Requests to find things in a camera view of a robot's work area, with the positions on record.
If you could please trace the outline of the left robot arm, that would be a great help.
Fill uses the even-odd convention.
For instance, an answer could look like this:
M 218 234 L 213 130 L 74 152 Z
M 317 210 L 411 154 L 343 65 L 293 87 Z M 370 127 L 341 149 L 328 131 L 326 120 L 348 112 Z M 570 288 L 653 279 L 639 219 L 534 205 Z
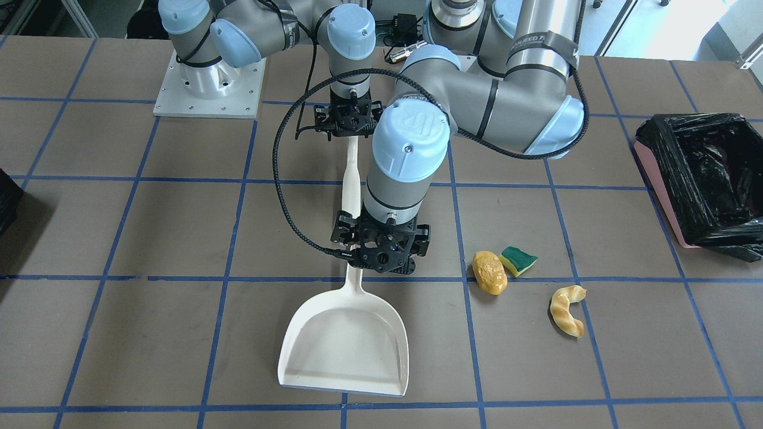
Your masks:
M 404 62 L 371 140 L 358 210 L 336 217 L 338 258 L 358 269 L 409 274 L 427 253 L 417 222 L 453 136 L 522 160 L 560 158 L 588 129 L 578 77 L 583 1 L 431 1 L 427 43 Z

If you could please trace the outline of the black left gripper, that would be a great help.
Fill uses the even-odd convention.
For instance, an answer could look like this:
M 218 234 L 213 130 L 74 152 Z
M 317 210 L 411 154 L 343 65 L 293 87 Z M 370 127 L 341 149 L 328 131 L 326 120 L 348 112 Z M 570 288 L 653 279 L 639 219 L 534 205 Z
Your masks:
M 417 223 L 416 217 L 398 225 L 392 218 L 381 223 L 365 210 L 358 218 L 338 211 L 331 240 L 350 247 L 332 254 L 351 266 L 409 275 L 416 269 L 412 258 L 427 255 L 430 225 Z

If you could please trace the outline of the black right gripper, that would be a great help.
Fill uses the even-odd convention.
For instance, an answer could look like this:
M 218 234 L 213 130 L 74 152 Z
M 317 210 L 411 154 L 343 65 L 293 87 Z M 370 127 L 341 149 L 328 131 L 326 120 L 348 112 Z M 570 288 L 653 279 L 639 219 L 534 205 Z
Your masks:
M 314 106 L 314 125 L 298 128 L 297 138 L 302 132 L 315 130 L 324 133 L 328 141 L 332 138 L 349 138 L 364 136 L 368 138 L 374 133 L 383 111 L 381 101 L 371 101 L 367 98 L 357 100 L 334 100 L 331 105 Z

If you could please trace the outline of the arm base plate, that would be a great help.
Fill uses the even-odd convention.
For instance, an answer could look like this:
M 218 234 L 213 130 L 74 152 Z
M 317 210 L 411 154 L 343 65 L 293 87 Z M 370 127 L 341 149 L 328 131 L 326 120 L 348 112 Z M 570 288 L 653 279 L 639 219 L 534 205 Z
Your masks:
M 159 117 L 256 119 L 267 60 L 246 68 L 224 61 L 194 68 L 170 57 L 153 114 Z

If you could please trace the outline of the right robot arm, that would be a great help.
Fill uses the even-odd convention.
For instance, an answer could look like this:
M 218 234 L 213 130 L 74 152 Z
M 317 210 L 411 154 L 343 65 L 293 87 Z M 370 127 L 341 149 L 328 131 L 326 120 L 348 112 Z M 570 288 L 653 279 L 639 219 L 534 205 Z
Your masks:
M 328 57 L 330 103 L 314 109 L 314 130 L 336 138 L 370 136 L 382 105 L 370 76 L 376 21 L 362 5 L 340 1 L 160 1 L 174 48 L 154 113 L 175 117 L 255 117 L 256 66 L 300 41 Z

